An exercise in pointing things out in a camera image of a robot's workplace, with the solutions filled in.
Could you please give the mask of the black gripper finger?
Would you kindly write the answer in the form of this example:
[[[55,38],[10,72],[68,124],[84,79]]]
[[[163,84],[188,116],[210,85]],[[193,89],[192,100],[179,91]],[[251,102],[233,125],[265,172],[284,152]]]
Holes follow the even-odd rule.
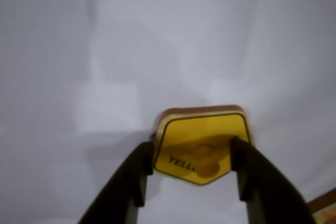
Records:
[[[252,145],[233,137],[230,162],[249,223],[315,223],[293,184]]]
[[[153,175],[152,142],[139,144],[89,206],[79,223],[137,223],[145,205],[148,176]]]

